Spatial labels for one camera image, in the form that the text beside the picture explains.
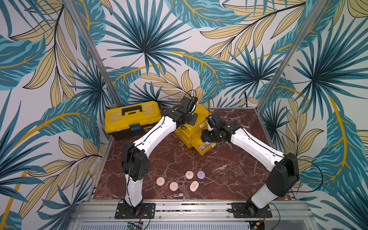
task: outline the black mounting plate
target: black mounting plate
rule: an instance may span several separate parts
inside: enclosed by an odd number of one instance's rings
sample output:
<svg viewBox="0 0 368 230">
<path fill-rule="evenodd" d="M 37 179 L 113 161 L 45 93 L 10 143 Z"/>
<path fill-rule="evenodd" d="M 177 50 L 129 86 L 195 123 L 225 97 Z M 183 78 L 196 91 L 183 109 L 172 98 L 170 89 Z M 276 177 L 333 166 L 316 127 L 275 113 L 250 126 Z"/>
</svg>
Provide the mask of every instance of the black mounting plate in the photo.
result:
<svg viewBox="0 0 368 230">
<path fill-rule="evenodd" d="M 127 210 L 124 204 L 125 202 L 117 205 L 115 219 L 139 219 L 141 217 L 142 213 L 140 213 L 138 217 L 136 217 L 134 216 L 134 213 L 131 213 Z M 145 210 L 145 214 L 142 216 L 142 219 L 153 219 L 155 217 L 155 203 L 143 203 L 142 209 Z"/>
<path fill-rule="evenodd" d="M 193 114 L 190 116 L 190 120 L 187 122 L 187 124 L 191 125 L 191 126 L 194 126 L 195 125 L 195 122 L 197 121 L 197 118 L 198 118 L 198 114 Z"/>
<path fill-rule="evenodd" d="M 234 214 L 234 218 L 260 218 L 263 219 L 265 218 L 271 218 L 272 217 L 272 213 L 270 210 L 270 206 L 266 205 L 264 208 L 260 209 L 255 216 L 250 216 L 248 215 L 247 211 L 246 211 L 246 207 L 248 206 L 248 203 L 231 203 L 231 210 L 232 213 Z"/>
</svg>

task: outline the purple disc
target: purple disc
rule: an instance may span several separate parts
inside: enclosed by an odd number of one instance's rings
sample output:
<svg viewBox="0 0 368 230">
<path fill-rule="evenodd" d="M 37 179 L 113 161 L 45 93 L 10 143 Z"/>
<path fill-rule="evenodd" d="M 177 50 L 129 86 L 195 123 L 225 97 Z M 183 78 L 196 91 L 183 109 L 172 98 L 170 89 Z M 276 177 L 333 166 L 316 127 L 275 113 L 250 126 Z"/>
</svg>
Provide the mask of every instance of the purple disc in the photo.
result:
<svg viewBox="0 0 368 230">
<path fill-rule="evenodd" d="M 206 174 L 205 174 L 204 171 L 198 171 L 197 172 L 197 177 L 198 177 L 198 179 L 203 180 L 206 177 Z"/>
</svg>

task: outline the cable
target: cable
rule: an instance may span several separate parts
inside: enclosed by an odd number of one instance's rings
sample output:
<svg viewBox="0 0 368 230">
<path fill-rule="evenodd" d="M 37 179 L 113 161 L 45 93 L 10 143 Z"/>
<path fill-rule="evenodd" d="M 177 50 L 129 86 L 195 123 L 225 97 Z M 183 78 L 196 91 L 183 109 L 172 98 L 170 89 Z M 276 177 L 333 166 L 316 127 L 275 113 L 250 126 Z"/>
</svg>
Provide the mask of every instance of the cable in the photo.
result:
<svg viewBox="0 0 368 230">
<path fill-rule="evenodd" d="M 279 223 L 280 223 L 281 215 L 280 215 L 280 212 L 279 212 L 279 210 L 277 209 L 276 205 L 275 205 L 274 203 L 270 203 L 270 204 L 273 204 L 273 205 L 275 206 L 275 208 L 276 208 L 277 212 L 279 213 L 279 221 L 277 222 L 276 226 L 274 226 L 274 227 L 271 229 L 271 230 L 274 230 L 274 229 L 277 227 L 277 225 L 279 225 Z"/>
<path fill-rule="evenodd" d="M 197 91 L 195 91 L 195 89 L 191 89 L 191 90 L 189 90 L 189 91 L 187 92 L 187 94 L 188 94 L 190 97 L 192 97 L 192 95 L 190 95 L 190 94 L 189 94 L 189 92 L 190 92 L 190 91 L 194 91 L 194 92 L 195 92 L 195 97 L 197 97 Z"/>
<path fill-rule="evenodd" d="M 273 151 L 271 151 L 270 149 L 268 149 L 267 147 L 265 147 L 265 146 L 261 145 L 261 144 L 260 144 L 260 143 L 258 143 L 257 141 L 253 140 L 253 138 L 251 138 L 251 137 L 248 135 L 247 131 L 246 131 L 243 127 L 241 127 L 241 126 L 239 126 L 239 125 L 231 125 L 231 126 L 229 126 L 229 127 L 225 130 L 225 132 L 226 132 L 230 127 L 232 127 L 232 126 L 237 126 L 237 127 L 241 128 L 241 129 L 245 132 L 245 134 L 248 136 L 248 138 L 249 138 L 249 139 L 251 139 L 252 141 L 254 141 L 254 142 L 255 142 L 256 144 L 258 144 L 259 146 L 261 146 L 261 147 L 263 147 L 263 148 L 267 149 L 267 150 L 268 150 L 268 151 L 270 151 L 272 154 L 274 154 L 274 155 L 276 155 L 276 156 L 278 156 L 278 157 L 281 157 L 281 158 L 290 159 L 290 160 L 295 160 L 295 159 L 288 158 L 288 157 L 285 157 L 285 156 L 280 156 L 280 155 L 278 155 L 278 154 L 274 153 Z M 318 186 L 316 189 L 314 189 L 314 190 L 312 190 L 312 191 L 296 191 L 296 192 L 297 192 L 297 193 L 298 193 L 298 192 L 305 192 L 305 193 L 308 193 L 308 192 L 314 192 L 314 191 L 317 191 L 317 190 L 322 186 L 322 183 L 323 183 L 323 173 L 322 173 L 322 170 L 319 168 L 319 166 L 318 166 L 318 165 L 316 165 L 315 163 L 311 162 L 310 160 L 305 160 L 305 159 L 297 159 L 297 160 L 303 160 L 303 161 L 306 161 L 306 162 L 309 162 L 309 163 L 314 164 L 314 165 L 318 168 L 319 172 L 321 173 L 321 178 L 322 178 L 322 179 L 321 179 L 321 183 L 319 184 L 319 186 Z"/>
</svg>

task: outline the yellow leaf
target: yellow leaf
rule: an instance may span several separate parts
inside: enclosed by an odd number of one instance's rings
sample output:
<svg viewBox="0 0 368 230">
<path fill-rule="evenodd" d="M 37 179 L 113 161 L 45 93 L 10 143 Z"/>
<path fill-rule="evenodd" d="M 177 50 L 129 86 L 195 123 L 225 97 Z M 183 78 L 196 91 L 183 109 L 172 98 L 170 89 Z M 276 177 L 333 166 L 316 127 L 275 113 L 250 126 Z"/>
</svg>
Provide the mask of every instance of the yellow leaf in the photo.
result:
<svg viewBox="0 0 368 230">
<path fill-rule="evenodd" d="M 280 33 L 284 32 L 289 26 L 291 26 L 299 18 L 299 16 L 304 10 L 304 7 L 305 5 L 302 5 L 298 7 L 296 10 L 289 13 L 286 17 L 284 17 L 282 21 L 279 23 L 279 25 L 277 26 L 277 29 L 275 33 L 273 33 L 271 38 L 276 37 Z"/>
<path fill-rule="evenodd" d="M 291 153 L 295 155 L 295 139 L 294 135 L 291 133 L 289 126 L 286 125 L 286 136 L 287 136 L 287 143 L 290 146 Z"/>
<path fill-rule="evenodd" d="M 83 168 L 86 165 L 87 161 L 88 161 L 88 158 L 84 158 L 74 167 L 74 169 L 71 171 L 68 181 L 64 185 L 63 190 L 69 187 L 70 185 L 72 185 L 75 181 L 75 178 L 78 178 L 81 175 Z"/>
<path fill-rule="evenodd" d="M 234 38 L 230 38 L 224 42 L 219 42 L 219 43 L 216 43 L 214 45 L 212 45 L 210 48 L 208 48 L 204 54 L 205 55 L 209 55 L 209 56 L 213 56 L 215 55 L 215 53 L 217 53 L 222 47 L 224 47 L 228 42 L 230 42 L 231 44 L 231 41 L 233 40 Z"/>
<path fill-rule="evenodd" d="M 185 72 L 181 75 L 181 84 L 186 92 L 193 89 L 193 83 L 189 78 L 189 70 L 185 70 Z"/>
<path fill-rule="evenodd" d="M 268 0 L 270 3 L 272 1 L 274 1 L 275 4 L 282 4 L 282 5 L 285 5 L 285 0 Z M 287 4 L 288 5 L 297 5 L 297 4 L 300 4 L 300 3 L 304 3 L 306 2 L 307 0 L 287 0 Z"/>
<path fill-rule="evenodd" d="M 44 177 L 53 174 L 59 171 L 60 169 L 63 169 L 74 163 L 75 161 L 56 160 L 42 167 L 46 171 L 46 173 L 29 171 L 28 174 L 33 177 Z"/>
<path fill-rule="evenodd" d="M 57 106 L 61 102 L 59 89 L 59 71 L 57 70 L 57 68 L 55 69 L 55 78 L 50 89 L 50 98 L 52 107 Z"/>
<path fill-rule="evenodd" d="M 298 120 L 298 117 L 299 117 L 299 112 L 298 112 L 299 106 L 298 106 L 298 103 L 292 97 L 289 98 L 288 100 L 289 100 L 289 105 L 290 105 L 291 111 L 293 112 L 293 116 L 294 116 L 294 119 L 295 119 L 295 122 L 296 122 Z"/>
<path fill-rule="evenodd" d="M 101 165 L 101 162 L 98 162 L 98 164 L 96 165 L 95 169 L 93 170 L 93 172 L 91 174 L 91 177 L 93 177 L 94 175 L 96 175 L 96 173 L 100 169 L 100 165 Z"/>
<path fill-rule="evenodd" d="M 298 138 L 300 137 L 301 133 L 304 131 L 305 126 L 307 125 L 307 113 L 303 113 L 307 106 L 308 103 L 305 103 L 300 112 Z"/>
<path fill-rule="evenodd" d="M 309 156 L 301 156 L 299 159 L 304 159 L 304 160 L 298 160 L 299 173 L 301 173 L 302 171 L 312 166 L 312 163 L 308 161 L 312 161 L 313 158 Z"/>
<path fill-rule="evenodd" d="M 107 6 L 107 7 L 108 7 L 108 8 L 110 8 L 110 9 L 113 9 L 113 7 L 111 6 L 111 3 L 109 2 L 109 0 L 100 0 L 100 3 L 101 3 L 102 5 Z"/>
<path fill-rule="evenodd" d="M 92 143 L 91 139 L 83 139 L 84 149 L 91 155 L 98 155 L 97 148 Z"/>
<path fill-rule="evenodd" d="M 52 14 L 55 13 L 55 11 L 60 11 L 63 7 L 63 2 L 59 0 L 47 0 L 47 3 L 50 4 L 55 10 L 52 9 L 44 0 L 37 0 L 37 2 L 40 5 L 37 6 L 37 8 L 42 14 Z M 29 8 L 29 11 L 36 13 L 36 11 L 32 7 Z"/>
<path fill-rule="evenodd" d="M 216 54 L 214 57 L 220 60 L 221 53 Z"/>
<path fill-rule="evenodd" d="M 162 87 L 164 89 L 173 89 L 173 88 L 177 88 L 175 85 L 172 85 L 170 83 L 167 82 L 155 82 L 152 83 L 152 85 L 156 86 L 156 87 Z"/>
<path fill-rule="evenodd" d="M 248 101 L 252 102 L 253 104 L 258 104 L 257 98 L 248 97 Z"/>
<path fill-rule="evenodd" d="M 286 154 L 291 153 L 289 146 L 286 144 L 286 142 L 284 140 L 284 137 L 282 137 L 282 145 L 284 146 L 284 150 L 285 150 Z"/>
<path fill-rule="evenodd" d="M 24 86 L 25 89 L 36 89 L 41 87 L 49 79 L 55 65 L 55 49 L 52 47 L 38 63 L 35 74 L 31 81 Z"/>
<path fill-rule="evenodd" d="M 292 131 L 295 133 L 295 135 L 297 135 L 298 130 L 297 130 L 297 123 L 295 122 L 294 117 L 292 116 L 292 114 L 290 113 L 290 111 L 287 113 L 287 119 L 289 122 L 289 125 L 292 129 Z"/>
<path fill-rule="evenodd" d="M 162 76 L 159 77 L 157 74 L 151 74 L 151 73 L 141 74 L 141 78 L 148 79 L 148 80 L 154 80 L 154 81 L 160 81 L 160 82 L 167 82 L 165 78 L 163 78 Z"/>
<path fill-rule="evenodd" d="M 73 64 L 76 66 L 77 62 L 75 60 L 75 57 L 73 53 L 70 51 L 67 41 L 65 40 L 63 31 L 59 26 L 57 27 L 56 34 L 61 50 L 65 53 L 65 55 L 69 58 L 69 60 L 71 60 L 71 62 L 73 62 Z"/>
<path fill-rule="evenodd" d="M 74 47 L 77 48 L 77 39 L 75 37 L 74 23 L 67 9 L 64 10 L 64 19 L 65 19 L 65 25 L 67 27 L 68 34 L 74 44 Z"/>
<path fill-rule="evenodd" d="M 231 25 L 222 28 L 214 29 L 208 32 L 201 32 L 203 36 L 211 39 L 226 38 L 242 32 L 249 25 Z"/>
<path fill-rule="evenodd" d="M 246 46 L 249 44 L 251 40 L 251 35 L 253 32 L 255 24 L 253 24 L 251 27 L 247 28 L 247 30 L 240 36 L 240 38 L 235 43 L 235 52 L 234 56 L 237 57 L 240 55 L 241 52 L 243 52 L 246 48 Z"/>
<path fill-rule="evenodd" d="M 105 144 L 100 144 L 100 150 L 99 150 L 101 156 L 105 155 L 105 152 L 106 152 L 106 147 L 105 147 Z"/>
<path fill-rule="evenodd" d="M 21 41 L 21 40 L 30 40 L 31 42 L 39 42 L 43 39 L 43 36 L 45 36 L 45 42 L 46 45 L 48 45 L 53 37 L 54 37 L 54 28 L 56 25 L 56 21 L 54 20 L 48 20 L 48 23 L 51 25 L 52 28 L 45 22 L 40 22 L 40 25 L 37 25 L 35 28 L 19 34 L 12 37 L 9 37 L 10 39 L 14 41 Z"/>
<path fill-rule="evenodd" d="M 52 176 L 46 178 L 43 182 L 44 184 L 38 184 L 30 193 L 28 193 L 26 199 L 28 203 L 23 202 L 21 209 L 19 210 L 19 215 L 24 218 L 28 212 L 33 208 L 41 196 L 46 192 L 46 190 L 51 186 L 51 184 L 56 180 L 57 176 Z"/>
<path fill-rule="evenodd" d="M 244 104 L 245 104 L 245 98 L 242 98 L 242 100 L 235 107 L 240 107 Z"/>
<path fill-rule="evenodd" d="M 180 92 L 178 90 L 163 90 L 164 93 L 167 93 L 171 96 L 174 96 L 174 97 L 179 97 L 179 98 L 182 98 L 185 96 L 185 93 L 183 92 Z"/>
<path fill-rule="evenodd" d="M 74 91 L 68 86 L 67 81 L 60 77 L 61 87 L 63 89 L 63 100 L 70 100 L 75 94 Z"/>
<path fill-rule="evenodd" d="M 200 86 L 198 86 L 195 91 L 198 98 L 198 103 L 200 103 L 203 98 L 204 90 Z"/>
<path fill-rule="evenodd" d="M 47 200 L 47 201 L 51 200 L 51 198 L 57 192 L 57 187 L 58 186 L 61 187 L 63 185 L 64 181 L 66 180 L 66 178 L 67 178 L 67 176 L 69 174 L 70 167 L 71 167 L 71 165 L 69 167 L 67 167 L 66 169 L 64 169 L 64 171 L 62 171 L 62 173 L 60 173 L 57 176 L 57 178 L 54 181 L 54 183 L 52 183 L 51 188 L 50 188 L 49 192 L 47 193 L 45 200 Z"/>
<path fill-rule="evenodd" d="M 253 47 L 257 47 L 262 40 L 263 34 L 265 33 L 267 27 L 271 24 L 272 20 L 275 18 L 276 14 L 272 14 L 264 19 L 255 29 L 253 40 L 254 44 Z"/>
<path fill-rule="evenodd" d="M 70 158 L 82 159 L 86 157 L 81 147 L 66 143 L 61 137 L 59 137 L 59 147 L 60 150 Z"/>
<path fill-rule="evenodd" d="M 335 14 L 333 15 L 333 25 L 335 26 L 337 21 L 339 20 L 341 13 L 343 12 L 345 6 L 345 0 L 342 0 L 339 7 L 335 11 Z"/>
<path fill-rule="evenodd" d="M 231 52 L 231 42 L 229 42 L 229 44 L 221 52 L 220 60 L 228 61 L 230 58 L 230 52 Z"/>
<path fill-rule="evenodd" d="M 90 168 L 95 163 L 96 159 L 97 159 L 97 156 L 90 156 L 89 157 L 88 162 L 87 162 L 86 166 L 84 167 L 84 170 L 83 170 L 83 173 L 82 173 L 82 177 L 79 180 L 79 183 L 78 183 L 77 186 L 79 186 L 82 183 L 82 181 L 84 180 L 84 178 L 87 176 Z"/>
<path fill-rule="evenodd" d="M 71 66 L 70 66 L 68 60 L 66 59 L 66 57 L 64 56 L 64 54 L 61 52 L 58 45 L 56 45 L 56 53 L 57 53 L 57 56 L 59 58 L 59 64 L 60 64 L 62 72 L 69 79 L 69 81 L 72 83 L 72 85 L 75 85 L 75 79 L 73 78 L 74 74 L 71 70 Z"/>
<path fill-rule="evenodd" d="M 168 71 L 166 71 L 166 73 L 163 73 L 163 69 L 161 66 L 159 66 L 160 69 L 160 73 L 162 74 L 162 76 L 165 76 L 167 80 L 169 80 L 170 82 L 172 82 L 174 85 L 179 87 L 179 82 L 176 79 L 176 77 L 174 75 L 172 75 L 171 73 L 169 73 Z"/>
<path fill-rule="evenodd" d="M 365 153 L 368 153 L 368 130 L 357 130 L 358 135 L 360 139 L 362 140 L 364 147 L 365 147 Z"/>
<path fill-rule="evenodd" d="M 297 154 L 301 154 L 301 153 L 308 151 L 308 149 L 311 147 L 316 136 L 322 132 L 323 130 L 320 130 L 317 128 L 309 130 L 299 142 Z"/>
<path fill-rule="evenodd" d="M 368 16 L 367 0 L 349 0 L 347 6 L 353 17 L 362 18 Z"/>
<path fill-rule="evenodd" d="M 263 6 L 256 6 L 254 11 L 254 6 L 232 6 L 223 4 L 225 8 L 233 10 L 238 15 L 249 15 L 244 21 L 253 21 L 259 18 L 262 18 L 265 15 L 273 13 L 275 10 L 271 7 L 266 8 L 266 12 L 263 14 Z"/>
</svg>

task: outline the wall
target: wall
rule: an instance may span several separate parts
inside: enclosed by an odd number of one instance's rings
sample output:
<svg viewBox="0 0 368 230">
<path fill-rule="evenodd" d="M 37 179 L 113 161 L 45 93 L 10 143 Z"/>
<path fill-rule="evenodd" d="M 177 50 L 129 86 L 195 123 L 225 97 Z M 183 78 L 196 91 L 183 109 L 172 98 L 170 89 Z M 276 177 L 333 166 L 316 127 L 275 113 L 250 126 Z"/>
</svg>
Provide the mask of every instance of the wall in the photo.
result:
<svg viewBox="0 0 368 230">
<path fill-rule="evenodd" d="M 0 229 L 59 229 L 100 167 L 111 102 L 62 1 L 0 9 Z M 104 18 L 99 1 L 80 9 Z"/>
<path fill-rule="evenodd" d="M 109 0 L 97 49 L 124 105 L 255 106 L 314 2 Z"/>
<path fill-rule="evenodd" d="M 342 0 L 316 36 L 306 37 L 278 81 L 262 118 L 278 149 L 299 161 L 295 190 L 320 229 L 368 229 L 367 1 Z"/>
</svg>

